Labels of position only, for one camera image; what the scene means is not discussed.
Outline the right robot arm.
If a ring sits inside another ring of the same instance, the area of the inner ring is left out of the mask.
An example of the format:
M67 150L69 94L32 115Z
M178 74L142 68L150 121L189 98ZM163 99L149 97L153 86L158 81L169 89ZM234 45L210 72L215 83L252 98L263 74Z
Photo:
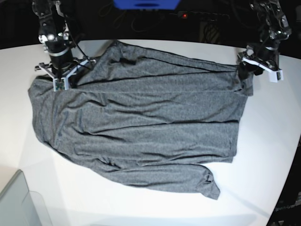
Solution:
M80 38L71 33L70 18L62 0L33 0L32 10L39 20L38 39L49 55L48 64L40 63L35 70L43 70L59 81L75 71L92 70L95 60L79 47Z

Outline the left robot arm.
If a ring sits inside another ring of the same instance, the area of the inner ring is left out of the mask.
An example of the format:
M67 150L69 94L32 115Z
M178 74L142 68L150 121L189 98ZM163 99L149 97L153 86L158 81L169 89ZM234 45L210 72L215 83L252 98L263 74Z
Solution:
M250 7L257 13L261 26L260 42L249 43L238 53L238 75L241 80L251 75L269 73L269 80L277 83L284 79L279 67L279 45L292 33L278 0L252 0Z

